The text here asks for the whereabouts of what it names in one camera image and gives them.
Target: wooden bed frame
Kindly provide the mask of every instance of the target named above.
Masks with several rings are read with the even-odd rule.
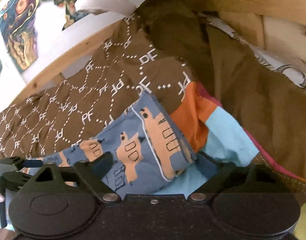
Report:
[[[221,19],[240,32],[252,44],[265,49],[262,16],[286,19],[306,26],[306,0],[187,0],[196,11],[218,12]],[[115,22],[57,58],[41,71],[19,93],[13,103],[19,103],[38,92],[50,80],[58,84],[64,80],[61,72],[78,58],[92,54],[118,26]]]

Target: round black cover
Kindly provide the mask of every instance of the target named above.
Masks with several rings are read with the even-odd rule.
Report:
[[[85,225],[96,211],[89,193],[18,194],[10,203],[13,226],[31,236],[64,236]]]
[[[272,183],[256,182],[220,193],[213,202],[216,216],[231,229],[247,236],[272,237],[291,230],[300,206],[291,193]]]

